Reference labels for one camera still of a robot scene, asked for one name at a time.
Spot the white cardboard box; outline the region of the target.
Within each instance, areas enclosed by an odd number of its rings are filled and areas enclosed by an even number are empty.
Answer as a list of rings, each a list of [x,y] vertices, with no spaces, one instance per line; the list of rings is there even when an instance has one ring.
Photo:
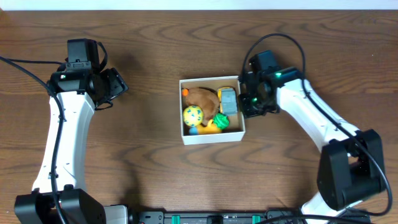
[[[246,127],[244,122],[244,116],[239,108],[237,114],[228,118],[229,126],[225,130],[223,130],[222,133],[219,134],[189,135],[189,127],[183,123],[183,110],[185,109],[185,101],[182,96],[183,88],[202,87],[211,90],[217,90],[218,88],[225,86],[230,86],[234,88],[236,95],[239,95],[241,93],[238,76],[179,80],[180,133],[184,145],[234,142],[242,140],[246,132]]]

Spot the orange rubber duck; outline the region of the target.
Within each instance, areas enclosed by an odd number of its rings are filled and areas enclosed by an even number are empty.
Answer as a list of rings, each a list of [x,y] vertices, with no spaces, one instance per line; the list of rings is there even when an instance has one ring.
[[[213,122],[213,120],[209,120],[207,126],[203,126],[202,124],[192,127],[189,130],[189,135],[203,135],[203,134],[220,134],[222,133],[222,129],[217,127],[217,125]]]

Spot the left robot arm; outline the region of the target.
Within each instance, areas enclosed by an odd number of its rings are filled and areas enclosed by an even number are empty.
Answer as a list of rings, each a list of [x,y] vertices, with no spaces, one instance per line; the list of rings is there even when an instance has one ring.
[[[101,104],[127,91],[115,68],[55,72],[47,82],[51,98],[50,127],[39,174],[27,195],[16,197],[21,223],[61,223],[52,195],[51,173],[60,208],[68,223],[128,223],[125,205],[104,206],[86,192],[85,155],[90,121]]]

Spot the grey yellow toy car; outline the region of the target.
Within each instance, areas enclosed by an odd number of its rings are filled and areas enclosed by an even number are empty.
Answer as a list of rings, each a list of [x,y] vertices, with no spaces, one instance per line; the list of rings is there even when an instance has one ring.
[[[238,104],[234,88],[226,86],[217,89],[217,95],[220,101],[220,113],[226,116],[236,115],[238,113]]]

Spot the brown plush teddy bear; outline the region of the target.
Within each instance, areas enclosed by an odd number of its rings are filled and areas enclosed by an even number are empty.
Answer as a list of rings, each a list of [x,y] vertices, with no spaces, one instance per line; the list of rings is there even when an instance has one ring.
[[[185,98],[187,106],[199,106],[207,120],[212,119],[218,113],[220,101],[213,91],[197,87],[184,88],[182,96]]]

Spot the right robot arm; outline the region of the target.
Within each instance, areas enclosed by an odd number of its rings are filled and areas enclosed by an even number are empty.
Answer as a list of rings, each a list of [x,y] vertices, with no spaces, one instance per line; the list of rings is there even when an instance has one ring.
[[[269,223],[370,223],[392,207],[380,135],[362,131],[334,112],[311,88],[303,72],[266,65],[239,79],[245,118],[286,111],[319,149],[318,192],[299,212]]]

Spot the green ridged disc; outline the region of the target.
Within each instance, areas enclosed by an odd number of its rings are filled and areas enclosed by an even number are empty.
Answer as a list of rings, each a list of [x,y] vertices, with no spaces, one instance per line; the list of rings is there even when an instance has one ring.
[[[214,116],[213,123],[217,126],[217,128],[224,130],[229,126],[229,119],[226,115],[218,113]]]

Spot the yellow letter ball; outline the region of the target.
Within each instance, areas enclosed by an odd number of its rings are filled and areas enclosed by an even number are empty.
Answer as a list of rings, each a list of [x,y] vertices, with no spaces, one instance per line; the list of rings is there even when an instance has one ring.
[[[191,105],[183,111],[183,122],[189,127],[195,127],[203,121],[203,111],[197,105]]]

